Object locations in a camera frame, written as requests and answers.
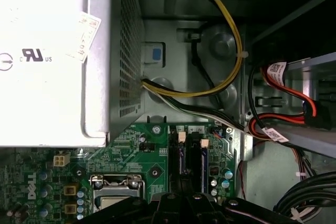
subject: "yellow wire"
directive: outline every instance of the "yellow wire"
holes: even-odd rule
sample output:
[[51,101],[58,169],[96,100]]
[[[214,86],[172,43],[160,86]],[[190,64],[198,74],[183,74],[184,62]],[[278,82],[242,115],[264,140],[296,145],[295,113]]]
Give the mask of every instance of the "yellow wire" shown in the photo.
[[228,12],[228,10],[226,9],[225,5],[223,4],[223,2],[221,0],[214,0],[215,3],[217,4],[218,8],[220,9],[220,11],[222,12],[223,16],[225,17],[226,21],[228,22],[232,33],[235,37],[236,40],[236,44],[237,44],[237,53],[238,53],[238,59],[236,61],[236,64],[232,70],[232,72],[230,73],[230,75],[226,78],[225,81],[223,81],[220,85],[207,90],[207,91],[201,91],[201,92],[193,92],[193,93],[179,93],[179,92],[174,92],[174,91],[168,91],[168,90],[164,90],[161,88],[157,88],[155,86],[150,85],[149,83],[146,82],[142,82],[142,84],[144,86],[146,86],[147,88],[149,88],[150,90],[161,94],[161,95],[166,95],[168,97],[197,97],[200,95],[207,95],[207,94],[212,94],[216,91],[221,90],[224,87],[227,87],[238,75],[240,67],[242,65],[242,59],[240,57],[241,52],[243,51],[243,46],[242,46],[242,39],[240,38],[240,34],[238,31],[238,28],[235,24],[235,22],[233,21],[230,13]]

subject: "green circuit board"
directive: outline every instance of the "green circuit board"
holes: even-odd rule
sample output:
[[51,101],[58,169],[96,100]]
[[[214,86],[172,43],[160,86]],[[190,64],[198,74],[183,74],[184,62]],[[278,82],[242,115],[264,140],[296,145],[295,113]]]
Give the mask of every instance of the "green circuit board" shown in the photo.
[[[13,148],[9,162],[0,168],[0,208],[25,209],[21,216],[14,211],[1,223],[68,224],[93,213],[96,210],[92,206],[97,200],[94,198],[97,188],[90,180],[93,175],[139,175],[144,190],[132,190],[133,196],[144,191],[141,197],[148,201],[153,194],[168,191],[171,126],[131,125],[106,148]],[[206,193],[215,189],[213,196],[218,200],[233,196],[235,161],[229,136],[223,132],[212,134],[215,126],[209,123],[174,126],[186,134],[197,131],[202,138],[209,139]],[[69,156],[69,163],[55,167],[55,156]],[[232,171],[232,177],[226,179],[228,170]],[[222,186],[224,180],[229,186]]]

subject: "motherboard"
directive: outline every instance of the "motherboard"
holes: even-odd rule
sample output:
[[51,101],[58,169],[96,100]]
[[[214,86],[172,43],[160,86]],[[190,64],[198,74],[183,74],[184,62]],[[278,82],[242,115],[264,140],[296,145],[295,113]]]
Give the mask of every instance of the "motherboard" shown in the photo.
[[70,224],[130,196],[150,201],[190,173],[217,202],[233,196],[231,132],[210,123],[134,124],[106,148],[13,148],[0,168],[1,223]]

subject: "electrolytic capacitor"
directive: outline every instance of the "electrolytic capacitor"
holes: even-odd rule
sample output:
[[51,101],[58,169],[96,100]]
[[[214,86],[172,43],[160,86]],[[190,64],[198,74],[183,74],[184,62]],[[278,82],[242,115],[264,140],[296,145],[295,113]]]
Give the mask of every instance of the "electrolytic capacitor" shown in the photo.
[[81,206],[77,207],[77,213],[81,214],[83,212],[84,212],[84,207],[81,207]]
[[230,182],[225,179],[225,180],[222,181],[221,186],[225,189],[229,188],[230,187]]
[[16,213],[14,214],[14,216],[16,218],[20,218],[21,215],[23,215],[28,209],[29,209],[29,206],[27,204],[24,204],[23,206],[21,206],[19,208],[19,210],[16,211]]
[[213,186],[213,187],[217,186],[217,180],[212,179],[211,182],[210,182],[210,185]]
[[83,199],[77,199],[77,205],[78,206],[84,205],[84,200]]
[[7,216],[13,216],[21,208],[21,206],[21,203],[16,203],[10,210],[7,211]]
[[145,136],[145,134],[141,134],[140,136],[139,136],[139,143],[144,143],[146,141],[146,136]]
[[78,198],[82,198],[82,197],[84,197],[84,195],[85,195],[85,193],[82,191],[82,189],[77,192],[77,197]]
[[48,216],[49,213],[51,213],[52,205],[51,204],[45,204],[42,209],[39,212],[40,217],[45,218]]
[[81,220],[81,219],[83,219],[84,218],[84,215],[82,215],[82,214],[78,214],[77,215],[77,220]]
[[46,180],[47,178],[51,178],[52,177],[52,171],[51,170],[46,170],[46,171],[40,172],[38,177],[39,177],[40,180]]
[[226,179],[232,179],[233,178],[233,173],[230,170],[227,170],[224,174],[224,177]]
[[210,194],[212,195],[212,196],[216,196],[217,195],[217,190],[214,188],[214,189],[212,189],[211,190],[211,192],[210,192]]
[[40,191],[40,197],[41,197],[41,198],[45,198],[45,197],[47,197],[48,194],[50,194],[52,190],[53,190],[53,189],[52,189],[52,187],[51,187],[50,185],[46,185],[45,187],[43,187],[43,188],[41,189],[41,191]]

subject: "white connector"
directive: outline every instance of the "white connector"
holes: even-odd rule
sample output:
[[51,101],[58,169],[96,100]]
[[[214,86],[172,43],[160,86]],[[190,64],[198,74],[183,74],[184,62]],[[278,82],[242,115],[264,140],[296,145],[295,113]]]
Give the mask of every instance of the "white connector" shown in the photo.
[[64,167],[70,163],[70,153],[60,153],[54,156],[54,167]]

